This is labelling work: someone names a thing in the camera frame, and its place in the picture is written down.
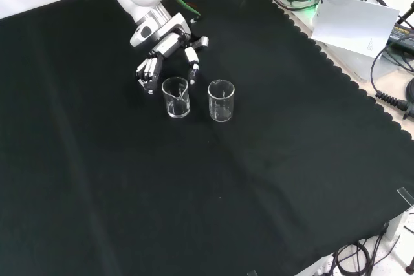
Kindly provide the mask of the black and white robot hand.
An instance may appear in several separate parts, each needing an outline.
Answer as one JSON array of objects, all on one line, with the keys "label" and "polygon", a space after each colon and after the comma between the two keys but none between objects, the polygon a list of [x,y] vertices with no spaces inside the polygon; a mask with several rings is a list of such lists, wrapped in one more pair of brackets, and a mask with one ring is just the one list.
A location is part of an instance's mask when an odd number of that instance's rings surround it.
[{"label": "black and white robot hand", "polygon": [[158,87],[163,61],[179,48],[184,50],[190,66],[187,80],[191,85],[195,84],[200,71],[197,51],[208,46],[209,38],[194,36],[182,14],[175,14],[163,25],[154,17],[145,19],[138,25],[130,39],[130,44],[137,47],[146,41],[153,41],[155,46],[137,67],[135,77],[148,94],[153,94]]}]

